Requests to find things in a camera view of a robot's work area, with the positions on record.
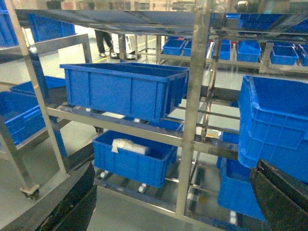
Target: person's leg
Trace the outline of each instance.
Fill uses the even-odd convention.
[[[107,44],[107,46],[110,48],[110,47],[112,47],[112,42],[111,42],[111,36],[110,36],[110,34],[108,33],[108,32],[103,32],[103,37],[104,37],[104,39],[105,39],[105,42],[106,42],[106,44]]]
[[[95,30],[96,43],[97,43],[97,47],[98,47],[98,52],[100,54],[102,54],[102,53],[105,54],[104,33],[105,32],[103,32],[103,31]]]

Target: stainless steel rack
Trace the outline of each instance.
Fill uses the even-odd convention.
[[[93,148],[91,144],[89,144],[81,150],[81,152],[74,154],[73,158],[69,159],[61,137],[60,127],[57,123],[58,118],[86,123],[96,127],[111,129],[129,135],[182,147],[179,174],[175,177],[172,175],[167,177],[168,182],[176,185],[177,197],[175,204],[165,203],[159,199],[164,189],[156,190],[155,196],[149,197],[145,192],[150,191],[152,188],[147,188],[147,186],[142,185],[144,187],[140,193],[137,192],[139,190],[139,185],[135,190],[129,190],[126,188],[128,179],[123,179],[120,183],[113,184],[108,181],[108,179],[111,179],[113,176],[108,172],[104,172],[101,177],[99,177],[100,171],[97,172],[98,177],[96,178],[96,183],[101,186],[99,190],[129,200],[167,216],[180,219],[189,224],[202,226],[207,230],[244,230],[234,224],[209,219],[195,211],[195,195],[200,191],[212,194],[217,193],[217,191],[209,190],[199,184],[197,176],[200,170],[198,161],[201,153],[237,159],[237,145],[221,142],[218,139],[207,136],[208,129],[234,132],[225,128],[209,126],[208,122],[211,115],[239,119],[236,116],[222,115],[211,111],[211,106],[213,104],[231,106],[239,97],[239,91],[215,87],[218,65],[224,64],[224,61],[219,60],[221,41],[224,38],[232,38],[232,40],[236,38],[261,41],[298,41],[298,36],[300,36],[300,42],[306,43],[307,33],[292,34],[288,32],[288,29],[307,19],[308,15],[304,13],[299,15],[289,14],[291,7],[285,7],[284,4],[290,3],[291,1],[273,0],[270,1],[272,3],[272,12],[284,13],[285,16],[283,19],[276,23],[270,30],[247,31],[232,27],[224,20],[226,13],[234,12],[234,5],[237,4],[237,0],[198,0],[196,2],[188,0],[184,3],[174,0],[157,0],[149,1],[149,8],[146,10],[144,10],[144,8],[140,9],[139,4],[130,1],[123,1],[122,3],[110,2],[111,5],[114,6],[114,10],[110,8],[110,4],[107,4],[109,1],[98,0],[96,1],[97,3],[94,9],[67,9],[68,11],[49,10],[44,4],[42,6],[39,4],[30,6],[20,3],[23,1],[15,2],[14,0],[5,0],[5,2],[7,3],[14,29],[19,43],[21,44],[22,55],[25,58],[33,86],[35,86],[35,92],[50,139],[53,143],[60,170],[63,173],[69,173],[84,161],[91,160],[93,158]],[[264,13],[267,9],[266,5],[267,1],[261,0],[257,12]],[[43,87],[38,82],[34,62],[31,59],[36,57],[37,54],[33,53],[32,50],[29,50],[26,46],[20,28],[19,19],[23,20],[25,18],[25,13],[29,12],[81,26],[118,33],[120,36],[120,58],[122,61],[125,60],[126,50],[124,36],[128,32],[134,34],[157,35],[156,52],[158,56],[156,58],[158,63],[164,58],[164,55],[161,54],[161,36],[179,35],[192,37],[192,56],[190,58],[190,78],[186,108],[179,108],[185,110],[185,120],[176,120],[185,123],[184,132],[174,132],[153,127],[148,124],[125,121],[99,113],[87,112],[79,107],[66,105],[65,100],[61,103],[49,104],[43,97]],[[220,19],[220,26],[212,26],[211,28],[210,23],[213,16],[211,13],[217,13]],[[242,32],[248,32],[254,34],[254,36],[245,35],[242,34]],[[204,58],[209,36],[214,36],[218,44],[215,46],[214,58],[211,61]],[[265,59],[265,57],[268,58],[269,56],[271,46],[272,43],[267,44],[265,55],[263,55],[264,62],[256,64],[256,68],[260,68],[260,70],[264,71],[271,67],[268,63],[268,59]],[[209,83],[207,86],[202,86],[205,64],[207,64],[207,62],[211,63],[208,67],[208,71],[210,72]],[[233,64],[235,66],[243,65],[243,67],[247,67],[247,63]],[[196,134],[196,128],[201,128],[201,135]],[[194,151],[197,151],[197,157],[193,160]]]
[[[92,56],[90,51],[90,43],[89,37],[87,34],[79,34],[73,35],[64,38],[56,38],[48,41],[38,42],[35,43],[35,47],[37,49],[38,54],[48,53],[50,51],[57,51],[62,48],[74,46],[82,44],[83,52],[85,56],[85,62],[91,63]],[[22,51],[20,46],[15,47],[8,47],[0,49],[0,64],[23,59]],[[59,90],[54,89],[51,90],[51,102],[55,102],[59,100],[59,96],[65,96]],[[70,121],[65,119],[59,119],[58,124],[59,128],[64,127]],[[35,147],[36,145],[40,144],[44,140],[49,137],[48,131],[46,128],[41,129],[37,133],[33,134],[28,139],[24,140],[22,143],[15,145],[12,137],[5,126],[5,121],[3,120],[2,116],[0,116],[0,158],[6,159],[10,161],[12,164],[16,174],[18,175],[21,185],[22,185],[22,192],[24,192],[27,196],[31,197],[35,193],[35,191],[39,188],[32,179],[30,178],[21,158],[24,153],[27,152],[29,148]]]

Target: floor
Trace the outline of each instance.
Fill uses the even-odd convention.
[[[149,37],[152,40],[150,47],[155,47],[154,37]],[[144,37],[140,38],[139,44],[143,44]],[[96,44],[91,43],[91,52],[94,62],[118,62],[118,60],[111,60],[110,58],[102,59],[98,55]],[[64,72],[59,68],[60,63],[82,63],[84,62],[82,55],[82,47],[74,46],[71,48],[62,49],[57,53],[41,57],[41,62],[46,75],[55,77],[63,77]],[[142,56],[139,62],[154,63],[154,57],[149,56],[148,60]],[[28,81],[28,75],[25,70],[23,62],[15,61],[8,64],[0,65],[1,78],[0,81],[7,80],[12,84]],[[216,86],[222,88],[229,88],[239,90],[243,78],[242,72],[232,72],[229,69],[218,72]],[[208,74],[204,79],[204,83],[208,82]],[[0,90],[7,90],[7,85],[1,85]],[[224,113],[233,116],[239,116],[239,110],[236,108],[213,105],[213,112]],[[184,118],[185,114],[182,110],[175,110],[170,116],[177,118]],[[211,116],[210,125],[221,128],[239,129],[239,121],[218,118]],[[71,122],[62,130],[62,135],[65,142],[65,147],[69,154],[77,151],[81,147],[88,144],[94,137],[96,132],[92,126]],[[213,136],[217,137],[217,131],[210,131]],[[51,141],[47,139],[43,143],[29,150],[23,161],[33,177],[33,180],[42,185],[41,196],[45,196],[58,183],[65,179],[58,171],[55,156]],[[212,190],[219,190],[219,171],[215,164],[217,158],[212,155],[203,154],[200,159],[201,163],[208,166],[205,174],[205,180],[202,182],[203,186]],[[11,170],[8,161],[0,159],[0,228],[8,224],[15,217],[19,216],[27,209],[29,209],[34,201],[25,199],[19,192],[19,181],[15,173]],[[163,200],[174,203],[176,200],[176,187],[170,187],[171,190],[166,192],[167,195]],[[154,194],[156,191],[151,189],[147,194]],[[217,205],[217,195],[202,193],[199,197],[204,200],[203,205],[197,208],[198,212],[202,212],[211,218],[219,218],[226,222],[229,221],[229,211]],[[130,202],[118,199],[113,196],[105,195],[98,189],[97,207],[91,219],[88,230],[89,231],[173,231],[185,230],[187,226],[185,223],[159,213],[153,212],[149,209],[137,206]],[[201,230],[199,227],[193,227],[192,230]]]

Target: metal frame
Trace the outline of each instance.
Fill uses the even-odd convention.
[[[35,87],[35,91],[38,97],[38,101],[40,107],[42,109],[42,114],[44,120],[47,125],[48,133],[50,135],[54,151],[57,157],[58,164],[62,172],[70,172],[74,167],[78,166],[80,163],[84,161],[91,160],[93,154],[93,148],[91,148],[91,144],[84,147],[80,150],[79,153],[74,154],[73,159],[75,160],[74,164],[72,164],[72,160],[69,157],[66,157],[65,147],[63,145],[63,140],[60,133],[59,124],[57,118],[62,118],[70,121],[77,121],[89,125],[93,125],[100,128],[111,129],[114,131],[150,139],[153,141],[158,141],[162,143],[167,143],[170,145],[182,147],[182,155],[180,160],[180,173],[178,178],[167,177],[167,180],[178,184],[178,194],[177,194],[177,203],[176,205],[169,205],[163,203],[156,198],[150,198],[144,195],[144,192],[148,189],[148,187],[144,187],[141,193],[134,192],[132,190],[128,190],[125,186],[128,183],[127,179],[124,179],[120,185],[113,185],[107,181],[108,178],[112,176],[112,173],[104,172],[100,175],[100,171],[97,172],[97,175],[100,177],[96,178],[96,184],[101,186],[101,189],[105,193],[109,193],[115,195],[119,198],[123,198],[125,200],[129,200],[134,202],[140,206],[152,209],[159,213],[165,214],[167,216],[177,218],[183,220],[190,224],[200,225],[209,230],[221,230],[219,228],[214,228],[213,226],[219,226],[218,223],[213,222],[213,220],[206,219],[201,215],[197,214],[194,211],[194,205],[189,204],[188,202],[188,193],[189,190],[193,190],[194,192],[205,191],[209,193],[217,193],[216,191],[212,191],[210,189],[204,188],[198,184],[198,179],[195,179],[197,171],[198,171],[198,161],[201,153],[212,154],[216,156],[227,157],[231,159],[237,159],[237,145],[230,145],[229,143],[225,143],[219,141],[218,139],[211,138],[208,136],[209,129],[215,129],[219,131],[228,131],[234,132],[230,129],[225,128],[217,128],[208,125],[208,120],[211,115],[221,116],[230,119],[239,119],[236,116],[222,115],[211,112],[212,104],[220,104],[230,106],[232,102],[237,101],[239,92],[235,90],[228,89],[220,89],[215,87],[215,80],[217,74],[218,65],[233,65],[233,66],[242,66],[242,67],[251,67],[251,68],[260,68],[261,71],[267,72],[268,69],[272,68],[272,65],[268,62],[266,57],[269,56],[269,51],[271,44],[267,45],[266,54],[262,59],[262,63],[254,64],[254,63],[246,63],[246,62],[237,62],[235,60],[232,61],[223,61],[219,60],[220,54],[220,44],[221,40],[224,37],[223,34],[221,36],[217,36],[218,46],[215,47],[214,50],[214,59],[206,59],[205,51],[207,46],[207,40],[210,35],[210,13],[215,12],[213,9],[214,0],[198,0],[195,5],[195,18],[194,18],[194,31],[193,31],[193,43],[192,43],[192,56],[191,57],[183,57],[183,56],[166,56],[161,53],[161,34],[154,33],[157,35],[156,39],[156,62],[161,64],[163,59],[175,59],[178,61],[185,61],[190,63],[190,78],[189,78],[189,88],[188,88],[188,96],[187,96],[187,105],[186,108],[179,107],[179,109],[185,110],[185,120],[166,118],[166,120],[177,121],[185,123],[185,131],[171,131],[167,129],[157,128],[150,126],[144,123],[136,123],[134,121],[126,121],[123,119],[118,119],[106,115],[101,115],[99,113],[84,111],[79,107],[69,107],[65,104],[60,106],[51,107],[46,103],[45,98],[43,97],[44,83],[38,81],[38,74],[35,72],[33,57],[37,54],[33,54],[28,51],[26,43],[24,41],[23,34],[21,33],[20,25],[17,19],[16,12],[13,8],[11,0],[5,0],[8,5],[9,14],[12,18],[15,31],[17,32],[17,36],[19,42],[21,44],[22,55],[24,56],[27,64],[27,68],[29,74],[31,76],[32,83]],[[87,26],[92,25],[113,25],[114,23],[103,22],[103,23],[85,23]],[[169,28],[168,25],[159,25],[159,24],[145,24],[145,27],[165,27]],[[228,29],[225,25],[222,25],[222,29],[216,30],[216,32],[222,30],[241,32],[243,29]],[[268,33],[278,33],[278,30],[269,31]],[[120,59],[121,62],[124,62],[126,59],[125,55],[125,34],[123,31],[119,30],[119,48],[120,48]],[[210,73],[210,81],[208,86],[202,86],[203,77],[206,73]],[[196,134],[196,128],[202,128],[201,135]],[[196,159],[192,160],[193,152],[197,151]],[[224,224],[225,227],[231,226],[232,230],[242,230],[236,226],[231,224]]]
[[[11,4],[7,2],[8,8],[10,11],[13,9]],[[19,60],[25,57],[25,62],[27,66],[32,64],[32,61],[29,59],[29,56],[26,55],[27,53],[27,47],[25,39],[21,37],[23,35],[22,30],[20,27],[16,26],[16,18],[14,18],[13,15],[10,15],[12,18],[12,21],[14,23],[15,30],[18,34],[19,43],[21,46],[16,47],[9,47],[4,48],[0,50],[0,64]],[[74,46],[82,44],[85,62],[91,63],[92,62],[92,56],[90,51],[90,43],[89,43],[89,37],[87,34],[79,34],[79,35],[73,35],[69,37],[64,38],[56,38],[48,41],[38,42],[35,44],[37,55],[38,54],[44,54],[50,51],[56,51],[62,48]],[[57,95],[61,95],[58,90],[55,90]],[[56,102],[55,98],[51,97],[51,102]],[[66,124],[68,124],[70,121],[65,119],[59,119],[57,121],[57,126],[59,129],[64,127]],[[18,175],[22,188],[21,191],[25,194],[32,195],[35,191],[38,190],[39,185],[36,185],[32,179],[30,178],[22,160],[21,157],[26,153],[26,151],[38,145],[39,143],[43,142],[49,137],[48,131],[46,128],[43,128],[39,132],[33,134],[31,137],[20,143],[19,145],[15,145],[12,137],[8,131],[8,129],[5,126],[4,120],[2,116],[0,116],[0,143],[2,145],[0,150],[0,158],[9,160],[12,164],[16,174]]]

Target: plastic crate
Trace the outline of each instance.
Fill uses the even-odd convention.
[[[0,113],[15,145],[45,127],[36,97],[4,91],[0,93],[0,104]]]
[[[294,47],[273,47],[270,54],[272,64],[295,65],[298,60],[298,54]]]
[[[237,51],[237,61],[258,63],[259,57],[260,53],[254,54],[254,53],[240,52],[239,50]]]
[[[28,14],[31,32],[35,42],[46,41],[66,36],[75,35],[75,26],[70,23]]]
[[[296,52],[302,60],[304,66],[308,66],[308,47],[307,46],[297,46]]]
[[[214,48],[212,50],[212,55],[211,57],[214,57]],[[222,44],[221,48],[220,48],[220,55],[219,55],[219,59],[223,59],[223,60],[230,60],[230,56],[231,56],[231,44]]]
[[[266,220],[250,183],[250,169],[236,160],[221,161],[221,185],[217,203],[232,211]]]
[[[65,79],[55,78],[51,76],[46,76],[45,79],[46,79],[48,89],[66,86]],[[17,93],[35,95],[34,88],[33,88],[31,81],[11,87],[10,90],[13,92],[17,92]]]
[[[308,84],[244,76],[239,161],[256,167],[264,159],[308,182]]]
[[[168,65],[156,65],[156,64],[142,64],[142,63],[121,63],[122,65],[132,65],[132,66],[141,66],[141,67],[149,67],[149,68],[157,68],[162,71],[164,70],[172,70],[172,71],[185,71],[187,72],[187,76],[185,78],[181,78],[180,81],[175,82],[176,85],[173,86],[174,82],[171,82],[171,89],[175,88],[175,93],[178,95],[175,96],[177,101],[175,104],[180,105],[182,99],[187,95],[187,88],[188,88],[188,77],[189,77],[189,68],[187,67],[180,67],[180,66],[168,66]],[[168,103],[171,103],[173,91],[170,91],[168,98]]]
[[[168,40],[168,42],[163,46],[164,54],[181,55],[185,42],[186,40]]]
[[[185,71],[121,64],[60,67],[65,69],[70,104],[153,122],[159,122],[175,109],[179,95],[176,91],[181,91],[175,88],[175,82],[187,76]]]
[[[260,44],[256,41],[241,41],[237,45],[240,53],[261,54]]]
[[[163,121],[150,123],[152,126],[171,130],[182,130],[183,125]],[[151,149],[149,155],[140,155],[118,148],[119,153],[112,152],[114,139],[128,139],[134,143],[144,145]],[[123,177],[146,183],[154,187],[161,187],[165,183],[168,166],[176,161],[178,148],[172,145],[150,141],[115,131],[107,131],[93,140],[94,165]]]
[[[1,8],[6,9],[4,2],[0,2],[0,47],[17,46],[19,43],[9,13]]]
[[[219,136],[219,140],[224,141],[224,142],[228,142],[228,143],[238,144],[239,143],[239,135],[229,133],[229,132],[221,132],[221,134]],[[216,163],[216,167],[219,168],[219,169],[220,169],[221,161],[222,161],[222,157],[219,156],[218,159],[217,159],[217,163]]]

